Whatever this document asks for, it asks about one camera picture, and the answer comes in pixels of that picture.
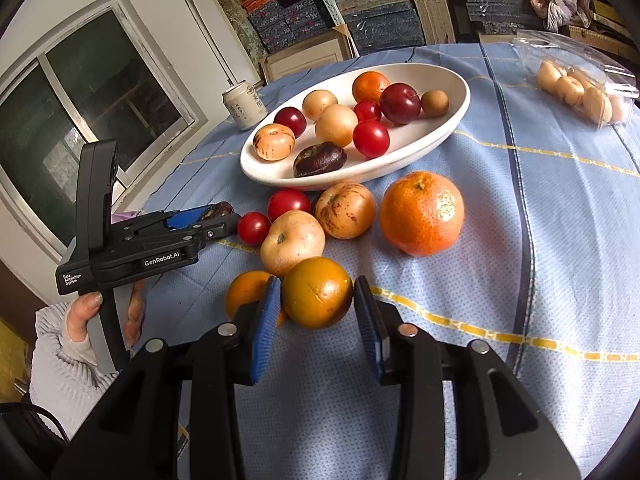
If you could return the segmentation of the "grey knit sleeve forearm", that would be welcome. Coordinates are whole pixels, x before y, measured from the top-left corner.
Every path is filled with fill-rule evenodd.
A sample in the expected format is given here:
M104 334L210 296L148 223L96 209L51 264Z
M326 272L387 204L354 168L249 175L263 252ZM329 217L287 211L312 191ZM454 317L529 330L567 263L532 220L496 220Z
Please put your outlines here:
M70 306L61 302L36 312L29 397L50 412L71 438L117 375L98 369L88 339L73 342L68 338L69 310Z

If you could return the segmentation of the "person's left hand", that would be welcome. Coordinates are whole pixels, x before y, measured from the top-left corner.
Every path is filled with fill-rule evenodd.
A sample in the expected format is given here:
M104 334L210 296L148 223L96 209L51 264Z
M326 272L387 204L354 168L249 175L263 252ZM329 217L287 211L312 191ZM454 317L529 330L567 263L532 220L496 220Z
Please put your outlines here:
M67 347L80 353L88 353L90 344L87 324L94 318L103 302L99 292L89 292L79 296L68 308L64 328ZM127 310L127 321L124 328L124 339L127 348L131 348L140 338L144 315L144 283L138 281L132 286Z

